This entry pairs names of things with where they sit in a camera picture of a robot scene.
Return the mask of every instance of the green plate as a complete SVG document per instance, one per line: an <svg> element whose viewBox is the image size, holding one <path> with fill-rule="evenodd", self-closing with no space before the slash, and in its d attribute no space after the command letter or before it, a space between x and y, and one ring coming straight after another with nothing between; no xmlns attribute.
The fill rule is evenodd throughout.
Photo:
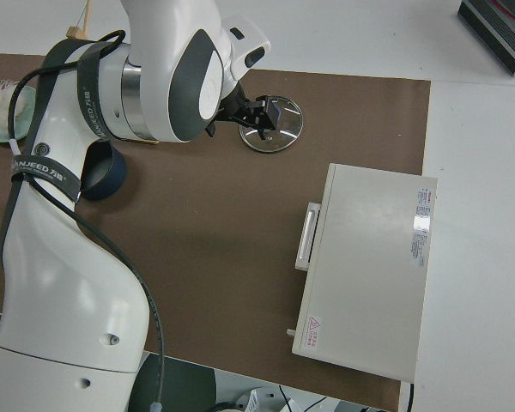
<svg viewBox="0 0 515 412"><path fill-rule="evenodd" d="M17 118L15 118L15 139L21 140L28 133L34 113L34 102L36 101L36 90L30 86L25 86L21 91L21 95L27 98L27 106ZM7 143L9 140L7 134L0 133L0 143Z"/></svg>

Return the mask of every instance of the white box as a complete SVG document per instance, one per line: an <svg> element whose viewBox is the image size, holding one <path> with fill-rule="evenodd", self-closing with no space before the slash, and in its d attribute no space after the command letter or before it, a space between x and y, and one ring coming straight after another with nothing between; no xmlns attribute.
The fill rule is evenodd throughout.
<svg viewBox="0 0 515 412"><path fill-rule="evenodd" d="M436 188L330 165L295 354L414 382Z"/></svg>

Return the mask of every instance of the brown paper surface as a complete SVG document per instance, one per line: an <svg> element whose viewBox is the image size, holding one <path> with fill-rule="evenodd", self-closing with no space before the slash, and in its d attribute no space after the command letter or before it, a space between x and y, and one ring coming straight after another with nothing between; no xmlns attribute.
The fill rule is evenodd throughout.
<svg viewBox="0 0 515 412"><path fill-rule="evenodd" d="M0 78L18 80L39 61L0 55ZM77 211L146 277L168 355L396 410L397 381L292 354L286 329L295 329L306 279L294 269L306 207L320 203L329 163L421 174L429 82L254 70L242 83L250 98L287 96L301 107L304 130L290 148L255 152L234 124L185 144L118 142L124 185ZM0 221L10 159L0 145ZM2 300L0 269L0 311Z"/></svg>

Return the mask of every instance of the white table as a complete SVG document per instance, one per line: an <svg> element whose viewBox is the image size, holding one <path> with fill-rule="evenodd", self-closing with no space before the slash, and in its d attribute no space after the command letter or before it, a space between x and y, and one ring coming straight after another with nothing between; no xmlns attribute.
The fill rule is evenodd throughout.
<svg viewBox="0 0 515 412"><path fill-rule="evenodd" d="M45 54L82 4L2 0L0 52ZM414 411L515 410L515 78L458 21L459 1L218 4L269 35L261 69L433 81L423 174L439 187ZM119 1L95 2L90 35L119 27Z"/></svg>

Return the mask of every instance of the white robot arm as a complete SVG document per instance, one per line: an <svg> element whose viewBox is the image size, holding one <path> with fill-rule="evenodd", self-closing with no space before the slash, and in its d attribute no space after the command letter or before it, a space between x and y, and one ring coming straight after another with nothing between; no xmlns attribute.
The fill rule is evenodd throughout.
<svg viewBox="0 0 515 412"><path fill-rule="evenodd" d="M41 77L15 157L0 256L0 411L123 411L147 335L148 296L132 271L43 193L73 211L72 184L99 140L188 142L213 134L215 120L275 128L274 105L250 102L238 83L270 50L252 23L221 22L212 0L122 4L131 45L102 56L103 43L66 40L48 54L45 66L76 70Z"/></svg>

